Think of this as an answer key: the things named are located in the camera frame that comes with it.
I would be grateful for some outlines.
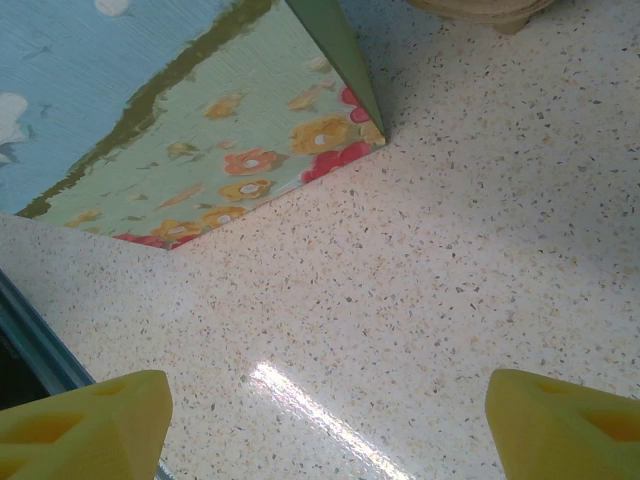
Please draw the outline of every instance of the orange flower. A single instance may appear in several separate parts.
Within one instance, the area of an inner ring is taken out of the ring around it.
[[[236,107],[240,105],[240,102],[244,98],[244,93],[233,92],[225,95],[220,100],[211,105],[204,116],[209,120],[215,120],[217,118],[226,118],[231,115],[235,115]]]
[[[197,222],[178,222],[177,220],[167,219],[162,224],[151,230],[151,235],[162,240],[178,240],[187,235],[198,235],[202,232],[202,225]]]
[[[247,209],[244,207],[213,207],[207,213],[202,215],[202,222],[211,228],[218,228],[225,223],[230,222],[238,217],[241,217],[247,213]]]
[[[245,153],[232,153],[224,157],[224,171],[229,175],[253,175],[268,172],[275,168],[278,159],[275,152],[254,148]]]
[[[326,115],[297,126],[291,132],[291,151],[315,155],[348,140],[351,124],[343,115]]]
[[[228,202],[239,202],[248,198],[259,198],[269,193],[271,180],[247,180],[245,182],[232,183],[218,190]]]
[[[385,143],[387,143],[384,135],[380,133],[380,130],[378,130],[376,124],[371,120],[363,123],[360,126],[360,135],[362,136],[362,139],[369,145],[384,145]]]

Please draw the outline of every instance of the terrazzo floor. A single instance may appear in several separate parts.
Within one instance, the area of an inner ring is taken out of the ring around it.
[[[387,148],[171,253],[0,217],[97,379],[167,372],[179,478],[500,479],[494,369],[640,397],[640,3],[343,3]]]

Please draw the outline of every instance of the yellow plastic part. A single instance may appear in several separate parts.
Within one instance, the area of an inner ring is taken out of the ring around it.
[[[496,370],[486,412],[509,480],[640,479],[640,401]]]
[[[152,480],[171,420],[164,372],[0,412],[0,480]]]

